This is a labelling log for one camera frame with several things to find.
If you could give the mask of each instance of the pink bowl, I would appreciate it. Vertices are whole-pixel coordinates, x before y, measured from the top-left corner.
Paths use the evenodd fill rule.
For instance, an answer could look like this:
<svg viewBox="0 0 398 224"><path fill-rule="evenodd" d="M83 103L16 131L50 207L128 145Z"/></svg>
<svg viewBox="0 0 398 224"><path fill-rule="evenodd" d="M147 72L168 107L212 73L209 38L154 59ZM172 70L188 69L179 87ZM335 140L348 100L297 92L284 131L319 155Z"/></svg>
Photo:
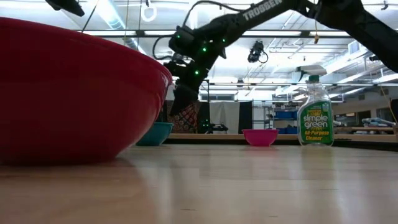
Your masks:
<svg viewBox="0 0 398 224"><path fill-rule="evenodd" d="M0 18L0 162L113 159L149 130L170 72L122 45Z"/></svg>
<svg viewBox="0 0 398 224"><path fill-rule="evenodd" d="M252 146L270 146L278 136L278 130L245 129L243 135Z"/></svg>

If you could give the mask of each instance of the spray bottle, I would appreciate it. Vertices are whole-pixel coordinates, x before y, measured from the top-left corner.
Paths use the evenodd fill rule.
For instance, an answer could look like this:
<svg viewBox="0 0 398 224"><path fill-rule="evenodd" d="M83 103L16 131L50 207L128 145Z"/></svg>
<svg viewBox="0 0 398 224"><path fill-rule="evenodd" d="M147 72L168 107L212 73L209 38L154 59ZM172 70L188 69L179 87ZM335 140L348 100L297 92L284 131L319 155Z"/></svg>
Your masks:
<svg viewBox="0 0 398 224"><path fill-rule="evenodd" d="M298 110L298 140L301 145L333 144L333 115L328 92L318 75L307 81L308 98Z"/></svg>

